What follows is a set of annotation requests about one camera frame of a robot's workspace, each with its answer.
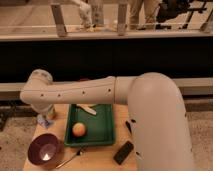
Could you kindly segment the red object behind arm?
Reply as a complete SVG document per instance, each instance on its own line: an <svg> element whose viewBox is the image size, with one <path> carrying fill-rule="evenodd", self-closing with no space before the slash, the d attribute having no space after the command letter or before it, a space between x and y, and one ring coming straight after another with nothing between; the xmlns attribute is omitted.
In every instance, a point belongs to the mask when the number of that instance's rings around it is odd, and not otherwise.
<svg viewBox="0 0 213 171"><path fill-rule="evenodd" d="M83 81L89 81L90 79L87 79L87 78L83 78L83 79L80 79L78 80L79 82L83 82Z"/></svg>

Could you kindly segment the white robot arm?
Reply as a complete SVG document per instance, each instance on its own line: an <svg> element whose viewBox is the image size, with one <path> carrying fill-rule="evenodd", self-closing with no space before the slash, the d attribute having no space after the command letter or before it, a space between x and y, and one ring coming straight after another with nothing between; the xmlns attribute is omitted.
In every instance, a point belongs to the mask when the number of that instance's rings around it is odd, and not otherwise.
<svg viewBox="0 0 213 171"><path fill-rule="evenodd" d="M196 171L184 100L164 74L55 84L49 72L37 69L21 89L20 99L37 111L52 104L125 104L137 171Z"/></svg>

